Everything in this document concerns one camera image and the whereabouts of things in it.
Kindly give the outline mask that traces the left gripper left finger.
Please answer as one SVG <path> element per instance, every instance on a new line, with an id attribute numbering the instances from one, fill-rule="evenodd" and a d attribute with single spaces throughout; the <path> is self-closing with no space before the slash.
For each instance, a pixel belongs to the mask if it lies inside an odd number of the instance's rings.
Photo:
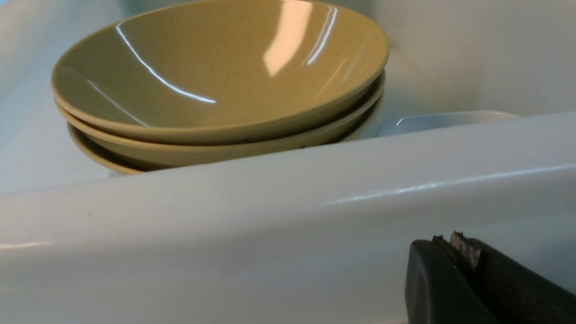
<path id="1" fill-rule="evenodd" d="M 498 324 L 438 243 L 410 244 L 405 279 L 409 324 Z"/>

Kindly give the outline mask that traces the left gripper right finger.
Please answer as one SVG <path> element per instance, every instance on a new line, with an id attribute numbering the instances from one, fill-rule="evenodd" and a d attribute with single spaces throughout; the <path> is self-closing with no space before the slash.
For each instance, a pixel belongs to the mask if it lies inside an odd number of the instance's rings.
<path id="1" fill-rule="evenodd" d="M 448 254 L 474 293 L 505 324 L 573 324 L 575 295 L 500 250 L 453 232 L 434 242 Z"/>

